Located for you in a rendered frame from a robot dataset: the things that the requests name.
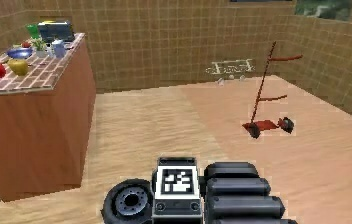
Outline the dark blue toaster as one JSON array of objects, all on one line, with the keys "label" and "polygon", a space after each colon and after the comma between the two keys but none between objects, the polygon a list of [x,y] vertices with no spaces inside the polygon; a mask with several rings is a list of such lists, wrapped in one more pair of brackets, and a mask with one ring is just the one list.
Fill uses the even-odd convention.
[{"label": "dark blue toaster", "polygon": [[74,31],[70,21],[45,21],[40,22],[37,27],[41,38],[45,42],[53,42],[54,40],[72,42],[75,40]]}]

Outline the blue bowl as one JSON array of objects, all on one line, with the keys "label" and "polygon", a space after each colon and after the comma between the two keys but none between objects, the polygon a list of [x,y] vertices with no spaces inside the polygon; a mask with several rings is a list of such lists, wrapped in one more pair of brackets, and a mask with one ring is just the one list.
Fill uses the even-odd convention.
[{"label": "blue bowl", "polygon": [[13,59],[27,59],[33,53],[31,48],[12,48],[6,52],[7,56]]}]

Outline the red hand truck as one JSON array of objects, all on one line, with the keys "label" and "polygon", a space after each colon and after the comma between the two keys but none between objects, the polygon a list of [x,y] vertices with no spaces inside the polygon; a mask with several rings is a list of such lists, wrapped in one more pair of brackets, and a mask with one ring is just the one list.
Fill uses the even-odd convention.
[{"label": "red hand truck", "polygon": [[295,127],[294,122],[288,117],[279,118],[276,122],[274,122],[272,120],[258,120],[258,121],[255,120],[257,112],[258,112],[259,104],[261,102],[278,101],[278,100],[287,98],[287,95],[281,95],[281,96],[277,96],[277,97],[263,97],[262,96],[262,91],[264,88],[265,79],[266,79],[266,75],[267,75],[268,69],[270,67],[270,64],[272,62],[294,61],[294,60],[301,59],[303,57],[302,54],[296,55],[296,56],[289,56],[289,57],[274,57],[273,53],[274,53],[274,49],[276,47],[276,44],[277,44],[276,41],[274,41],[272,43],[271,49],[268,53],[265,67],[264,67],[264,71],[263,71],[263,75],[262,75],[262,80],[259,85],[258,92],[257,92],[256,98],[255,98],[252,116],[250,118],[250,121],[248,123],[242,124],[242,127],[254,139],[258,139],[263,131],[269,131],[269,130],[274,130],[274,129],[282,129],[286,133],[291,134],[294,130],[294,127]]}]

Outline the small potted house plant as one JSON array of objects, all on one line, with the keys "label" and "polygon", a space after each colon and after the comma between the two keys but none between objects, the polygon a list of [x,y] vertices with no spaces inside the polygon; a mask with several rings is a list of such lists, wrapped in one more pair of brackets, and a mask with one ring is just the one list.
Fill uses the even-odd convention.
[{"label": "small potted house plant", "polygon": [[41,38],[33,39],[31,43],[33,48],[35,49],[35,53],[37,57],[45,58],[47,56],[46,44]]}]

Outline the green framed picture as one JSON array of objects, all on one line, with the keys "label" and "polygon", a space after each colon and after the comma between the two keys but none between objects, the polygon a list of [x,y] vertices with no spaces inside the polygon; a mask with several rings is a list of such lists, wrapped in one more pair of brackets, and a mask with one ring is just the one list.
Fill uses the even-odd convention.
[{"label": "green framed picture", "polygon": [[347,21],[352,0],[297,0],[295,14],[311,18]]}]

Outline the brown tile-topped kitchen counter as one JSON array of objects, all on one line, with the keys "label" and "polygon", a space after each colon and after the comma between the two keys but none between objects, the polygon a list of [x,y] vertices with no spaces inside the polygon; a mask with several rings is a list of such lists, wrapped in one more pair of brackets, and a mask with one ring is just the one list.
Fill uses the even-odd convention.
[{"label": "brown tile-topped kitchen counter", "polygon": [[35,55],[28,74],[0,79],[0,199],[81,185],[96,97],[86,38],[63,58]]}]

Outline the green cup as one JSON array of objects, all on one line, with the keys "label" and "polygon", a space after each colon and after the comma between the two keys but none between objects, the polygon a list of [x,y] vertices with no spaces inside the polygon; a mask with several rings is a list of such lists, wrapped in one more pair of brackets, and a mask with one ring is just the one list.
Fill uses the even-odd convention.
[{"label": "green cup", "polygon": [[40,38],[40,33],[36,24],[27,24],[26,29],[32,39]]}]

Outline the white skateboard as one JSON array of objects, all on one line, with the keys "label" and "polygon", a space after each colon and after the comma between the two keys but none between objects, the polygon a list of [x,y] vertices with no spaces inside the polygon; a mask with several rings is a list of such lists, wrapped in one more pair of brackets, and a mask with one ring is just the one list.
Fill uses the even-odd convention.
[{"label": "white skateboard", "polygon": [[212,62],[205,72],[217,78],[216,83],[222,85],[226,80],[242,81],[246,73],[253,72],[255,67],[251,59],[236,59]]}]

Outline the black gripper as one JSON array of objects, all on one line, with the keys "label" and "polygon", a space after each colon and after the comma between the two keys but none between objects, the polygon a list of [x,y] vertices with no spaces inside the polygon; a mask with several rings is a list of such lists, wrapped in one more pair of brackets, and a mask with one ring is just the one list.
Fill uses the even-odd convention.
[{"label": "black gripper", "polygon": [[152,205],[150,182],[127,179],[109,190],[101,215],[104,224],[151,224]]}]

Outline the pale blue mug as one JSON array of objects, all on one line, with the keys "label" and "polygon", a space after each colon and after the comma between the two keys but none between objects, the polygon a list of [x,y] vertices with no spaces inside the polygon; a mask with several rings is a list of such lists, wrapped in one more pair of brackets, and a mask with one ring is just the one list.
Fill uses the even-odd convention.
[{"label": "pale blue mug", "polygon": [[63,58],[66,54],[66,48],[63,40],[54,40],[52,42],[52,49],[57,58]]}]

